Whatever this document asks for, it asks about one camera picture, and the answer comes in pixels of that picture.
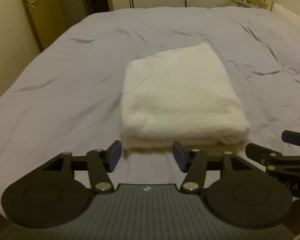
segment metal pivot screw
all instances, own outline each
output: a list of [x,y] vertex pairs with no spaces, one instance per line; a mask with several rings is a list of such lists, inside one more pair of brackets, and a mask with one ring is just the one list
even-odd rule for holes
[[196,190],[199,188],[199,185],[195,182],[186,182],[185,184],[182,185],[182,187],[186,190]]
[[111,184],[107,182],[99,182],[98,184],[96,184],[96,189],[105,191],[111,189]]
[[273,171],[275,169],[275,167],[274,166],[268,166],[268,170],[271,170],[271,171]]

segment folded white towel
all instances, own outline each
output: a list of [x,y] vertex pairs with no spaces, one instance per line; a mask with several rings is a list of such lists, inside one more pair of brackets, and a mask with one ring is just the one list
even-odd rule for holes
[[132,61],[122,99],[125,149],[237,144],[250,126],[226,70],[206,43]]

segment wooden door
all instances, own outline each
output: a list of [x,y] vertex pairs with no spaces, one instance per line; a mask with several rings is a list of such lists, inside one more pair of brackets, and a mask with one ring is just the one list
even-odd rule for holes
[[43,48],[47,48],[65,30],[58,0],[27,0],[34,26]]

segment logo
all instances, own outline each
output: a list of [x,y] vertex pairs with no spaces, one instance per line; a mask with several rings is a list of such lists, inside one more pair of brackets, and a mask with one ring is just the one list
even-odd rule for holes
[[149,192],[149,191],[152,190],[152,188],[151,187],[144,187],[143,190],[146,191],[146,192]]
[[[288,188],[288,189],[290,189],[290,186],[292,185],[291,183],[290,183],[290,181],[286,181],[286,187]],[[295,183],[294,185],[293,185],[293,187],[292,187],[292,189],[291,190],[298,190],[298,191],[300,191],[300,186],[298,185],[298,183]]]

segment wrinkled fabric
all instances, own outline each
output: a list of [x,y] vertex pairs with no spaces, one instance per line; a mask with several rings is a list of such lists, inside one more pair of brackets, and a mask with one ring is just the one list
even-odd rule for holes
[[[0,98],[0,198],[8,185],[59,153],[84,155],[120,138],[130,61],[203,42],[222,61],[242,102],[249,141],[300,155],[300,147],[281,141],[283,130],[300,132],[297,30],[254,8],[122,9],[71,27]],[[211,173],[206,186],[218,178]],[[84,172],[75,177],[89,185]],[[110,178],[115,185],[179,185],[184,174],[167,151],[124,155]]]
[[211,47],[168,50],[130,62],[121,96],[124,149],[235,145],[250,125]]

